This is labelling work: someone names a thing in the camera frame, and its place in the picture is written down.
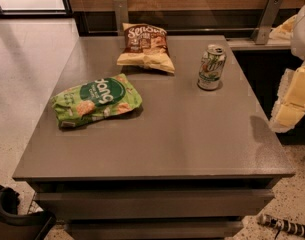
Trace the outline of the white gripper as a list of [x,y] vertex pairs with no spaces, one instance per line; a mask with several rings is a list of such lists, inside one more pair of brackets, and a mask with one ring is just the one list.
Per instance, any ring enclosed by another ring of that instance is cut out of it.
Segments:
[[[274,40],[291,38],[292,54],[305,61],[305,5],[299,10],[297,16],[293,15],[273,28],[269,38]],[[296,70],[286,69],[281,77],[269,127],[274,132],[285,133],[294,129],[304,116],[305,62]]]

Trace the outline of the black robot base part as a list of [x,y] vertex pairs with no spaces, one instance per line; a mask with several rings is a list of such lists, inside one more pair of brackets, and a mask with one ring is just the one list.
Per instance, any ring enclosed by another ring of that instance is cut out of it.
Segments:
[[56,223],[48,211],[18,214],[19,194],[0,185],[0,240],[44,240]]

